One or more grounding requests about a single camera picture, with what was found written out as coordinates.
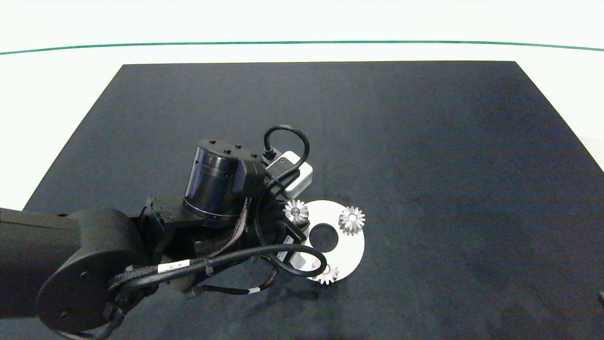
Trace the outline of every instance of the white circular plate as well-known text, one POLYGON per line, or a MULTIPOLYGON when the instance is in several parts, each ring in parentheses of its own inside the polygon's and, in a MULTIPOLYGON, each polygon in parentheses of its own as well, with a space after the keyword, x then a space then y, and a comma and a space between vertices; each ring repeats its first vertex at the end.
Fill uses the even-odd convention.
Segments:
MULTIPOLYGON (((312 201, 306 203, 309 211, 309 227, 304 231, 306 241, 305 246, 312 247, 310 243, 310 232, 318 224, 329 224, 338 233, 338 245, 330 252, 323 253, 327 259, 327 264, 331 268, 338 268, 339 273, 336 281, 341 280, 352 273, 361 262, 363 251, 365 250, 365 236, 363 230, 357 234, 347 235, 339 228, 339 217, 344 210, 344 206, 333 201, 312 201)), ((313 263, 316 258, 306 253, 295 253, 292 256, 291 264, 299 270, 313 270, 313 263)))

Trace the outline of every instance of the center hole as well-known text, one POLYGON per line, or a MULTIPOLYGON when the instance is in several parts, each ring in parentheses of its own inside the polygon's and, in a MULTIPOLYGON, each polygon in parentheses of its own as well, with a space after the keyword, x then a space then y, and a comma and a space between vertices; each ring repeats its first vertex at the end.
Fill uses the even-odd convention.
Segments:
POLYGON ((308 238, 312 247, 322 253, 330 252, 338 245, 338 232, 327 223, 314 226, 308 238))

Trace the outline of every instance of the black table mat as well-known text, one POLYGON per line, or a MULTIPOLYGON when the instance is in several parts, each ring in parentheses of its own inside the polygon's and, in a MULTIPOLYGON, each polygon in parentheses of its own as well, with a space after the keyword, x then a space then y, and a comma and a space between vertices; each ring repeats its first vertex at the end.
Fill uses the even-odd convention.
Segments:
MULTIPOLYGON (((197 139, 260 152, 276 123, 311 142, 301 199, 366 212, 358 269, 328 289, 285 273, 250 296, 164 287, 115 339, 604 338, 604 176, 514 62, 125 65, 25 210, 137 214, 184 193, 197 139)), ((301 151, 285 132, 274 144, 301 151)), ((213 282, 267 273, 245 263, 213 282)))

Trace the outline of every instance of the metal gear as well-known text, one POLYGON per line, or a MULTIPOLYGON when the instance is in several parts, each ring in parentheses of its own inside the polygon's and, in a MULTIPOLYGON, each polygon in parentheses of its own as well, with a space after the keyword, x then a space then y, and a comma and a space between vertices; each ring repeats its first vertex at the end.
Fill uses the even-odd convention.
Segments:
POLYGON ((308 207, 300 200, 288 201, 283 212, 293 223, 306 222, 308 219, 308 207))
POLYGON ((354 235, 357 234, 359 230, 363 229, 363 226, 365 226, 364 221, 365 214, 363 214, 363 211, 354 206, 349 206, 344 208, 340 214, 340 229, 348 235, 354 235))
MULTIPOLYGON (((321 261, 319 259, 315 260, 312 264, 312 268, 318 268, 321 265, 321 261)), ((313 280, 320 284, 326 284, 329 286, 330 283, 334 283, 338 279, 338 266, 331 268, 329 264, 325 267, 325 271, 317 276, 313 276, 313 280)))

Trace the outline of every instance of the black cylindrical motor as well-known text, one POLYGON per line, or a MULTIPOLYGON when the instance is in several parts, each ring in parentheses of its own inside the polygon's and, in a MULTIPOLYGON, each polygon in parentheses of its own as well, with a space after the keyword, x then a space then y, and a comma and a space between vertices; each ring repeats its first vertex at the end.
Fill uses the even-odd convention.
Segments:
POLYGON ((210 220, 236 220, 246 197, 256 197, 265 170, 258 155, 240 145, 198 141, 184 206, 210 220))

